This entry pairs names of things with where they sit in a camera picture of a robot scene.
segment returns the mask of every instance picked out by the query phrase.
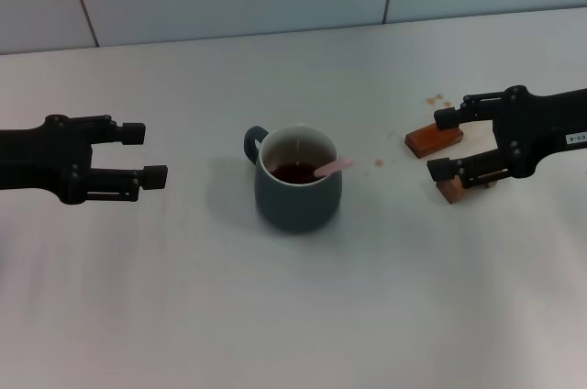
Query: tabletop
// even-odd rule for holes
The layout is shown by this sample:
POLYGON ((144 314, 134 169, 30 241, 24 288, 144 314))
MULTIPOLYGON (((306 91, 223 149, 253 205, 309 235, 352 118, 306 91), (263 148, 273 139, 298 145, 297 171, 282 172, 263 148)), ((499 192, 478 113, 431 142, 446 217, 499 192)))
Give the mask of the tabletop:
MULTIPOLYGON (((145 145, 95 146, 94 167, 169 166, 137 203, 0 194, 6 387, 583 388, 587 151, 449 206, 404 135, 466 94, 587 87, 586 24, 573 9, 0 57, 2 128, 109 114, 144 122, 145 145), (300 122, 359 163, 335 218, 291 236, 257 216, 242 140, 300 122)), ((435 158, 494 148, 491 124, 462 129, 435 158)))

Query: dark liquid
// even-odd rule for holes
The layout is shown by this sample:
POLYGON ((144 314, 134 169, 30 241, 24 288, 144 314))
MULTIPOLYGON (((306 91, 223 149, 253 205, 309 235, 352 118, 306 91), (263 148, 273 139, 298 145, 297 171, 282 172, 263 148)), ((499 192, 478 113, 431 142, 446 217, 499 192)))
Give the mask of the dark liquid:
POLYGON ((314 171, 317 168, 314 164, 307 162, 293 162, 279 166, 271 173, 275 178, 286 183, 309 184, 320 179, 314 176, 314 171))

